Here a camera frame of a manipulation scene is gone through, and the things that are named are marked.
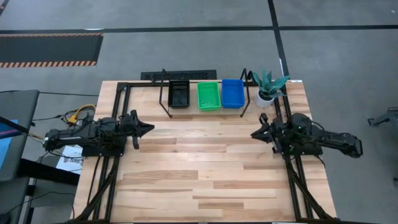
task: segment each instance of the potted plant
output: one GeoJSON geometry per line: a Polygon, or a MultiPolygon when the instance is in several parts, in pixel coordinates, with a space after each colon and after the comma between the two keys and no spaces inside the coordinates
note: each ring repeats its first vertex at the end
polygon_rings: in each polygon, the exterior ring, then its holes
{"type": "Polygon", "coordinates": [[[280,90],[289,79],[290,75],[280,77],[277,80],[272,81],[272,71],[268,74],[266,71],[262,71],[262,80],[259,78],[256,72],[253,72],[253,77],[256,83],[259,85],[259,91],[256,96],[256,105],[261,108],[269,107],[274,99],[279,96],[284,96],[280,90]]]}

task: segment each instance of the wooden tabletop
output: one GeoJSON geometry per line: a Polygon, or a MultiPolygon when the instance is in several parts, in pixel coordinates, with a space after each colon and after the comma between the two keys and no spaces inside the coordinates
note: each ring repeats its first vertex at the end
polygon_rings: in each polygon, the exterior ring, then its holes
{"type": "MultiPolygon", "coordinates": [[[[95,119],[111,116],[116,85],[117,81],[103,82],[95,119]]],[[[190,86],[189,109],[170,111],[180,114],[173,118],[159,105],[159,87],[132,88],[128,112],[137,110],[138,118],[154,124],[155,129],[139,139],[139,150],[133,148],[131,138],[127,141],[119,165],[111,222],[295,220],[284,160],[272,153],[272,144],[250,137],[261,127],[261,113],[267,113],[271,120],[275,118],[274,106],[258,108],[254,103],[257,88],[250,87],[252,102],[243,118],[239,116],[242,110],[201,112],[195,101],[196,85],[190,86]]],[[[292,113],[310,116],[303,83],[289,81],[286,87],[292,113]]],[[[164,105],[167,90],[164,88],[164,105]]],[[[284,114],[282,99],[280,102],[284,114]]],[[[74,203],[76,214],[86,206],[96,160],[90,157],[83,163],[74,203]]],[[[314,156],[302,156],[302,160],[309,191],[326,212],[335,216],[322,163],[314,156]]],[[[297,192],[305,217],[302,194],[298,189],[297,192]]],[[[107,194],[100,217],[104,215],[107,194]]]]}

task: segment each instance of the black bin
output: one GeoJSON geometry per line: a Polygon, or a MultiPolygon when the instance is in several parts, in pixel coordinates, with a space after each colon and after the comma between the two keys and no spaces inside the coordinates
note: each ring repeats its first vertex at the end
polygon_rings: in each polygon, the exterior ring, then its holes
{"type": "Polygon", "coordinates": [[[167,104],[173,109],[189,107],[189,80],[170,81],[167,104]]]}

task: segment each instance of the gray floor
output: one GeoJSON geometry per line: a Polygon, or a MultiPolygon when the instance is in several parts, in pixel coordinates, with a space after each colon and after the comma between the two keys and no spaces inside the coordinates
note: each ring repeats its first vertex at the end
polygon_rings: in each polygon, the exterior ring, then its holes
{"type": "MultiPolygon", "coordinates": [[[[396,0],[274,0],[280,26],[398,24],[396,0]]],[[[266,0],[10,0],[0,29],[94,29],[173,26],[269,26],[266,0]]],[[[397,136],[390,124],[370,128],[366,119],[398,106],[398,30],[281,32],[289,71],[305,83],[314,120],[331,131],[363,140],[364,156],[351,159],[325,150],[326,171],[337,214],[344,220],[396,223],[397,136]]],[[[137,80],[140,72],[217,69],[219,78],[242,68],[280,74],[273,31],[105,34],[95,67],[0,69],[0,91],[38,89],[98,94],[103,80],[137,80]]],[[[96,97],[40,95],[36,118],[96,97]]],[[[61,121],[37,123],[44,134],[61,121]]],[[[44,150],[28,141],[24,157],[44,150]]],[[[70,205],[41,208],[33,223],[61,222],[70,205]],[[44,214],[52,219],[46,220],[44,214]]]]}

